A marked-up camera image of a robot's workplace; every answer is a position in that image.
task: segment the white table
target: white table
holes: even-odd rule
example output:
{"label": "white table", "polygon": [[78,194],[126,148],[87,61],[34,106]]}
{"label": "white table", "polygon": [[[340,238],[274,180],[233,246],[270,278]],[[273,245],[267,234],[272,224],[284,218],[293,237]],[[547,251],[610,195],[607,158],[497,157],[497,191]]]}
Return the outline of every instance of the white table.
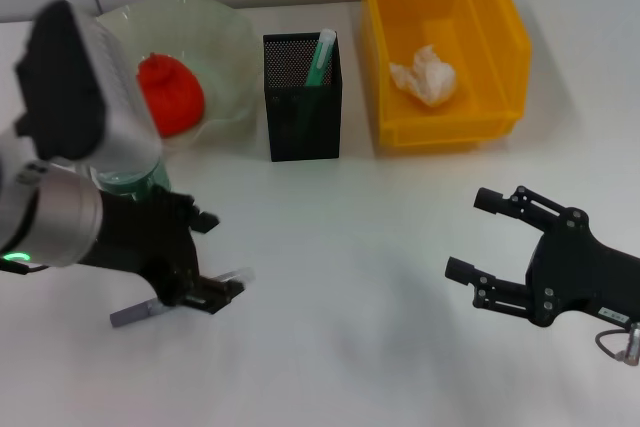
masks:
{"label": "white table", "polygon": [[[2,425],[637,426],[640,370],[593,342],[609,324],[567,313],[540,329],[474,309],[471,288],[444,278],[454,255],[524,280],[539,233],[473,209],[482,186],[584,208],[600,240],[640,255],[640,0],[516,2],[534,59],[514,133],[393,159],[370,141],[359,5],[245,11],[259,34],[338,31],[340,160],[272,164],[263,112],[255,145],[169,160],[176,190],[222,218],[196,239],[203,272],[257,276],[213,317],[178,309],[112,330],[109,313],[152,296],[142,279],[2,274]],[[0,26],[5,123],[26,29]]]}

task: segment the clear plastic bowl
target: clear plastic bowl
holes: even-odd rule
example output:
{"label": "clear plastic bowl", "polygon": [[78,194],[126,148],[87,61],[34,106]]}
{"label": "clear plastic bowl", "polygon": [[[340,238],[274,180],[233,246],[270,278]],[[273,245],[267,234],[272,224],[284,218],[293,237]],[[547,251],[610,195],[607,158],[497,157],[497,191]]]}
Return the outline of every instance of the clear plastic bowl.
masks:
{"label": "clear plastic bowl", "polygon": [[203,119],[184,134],[163,139],[165,150],[229,138],[253,121],[262,43],[237,11],[213,0],[143,0],[98,20],[122,43],[136,72],[151,53],[166,54],[200,82]]}

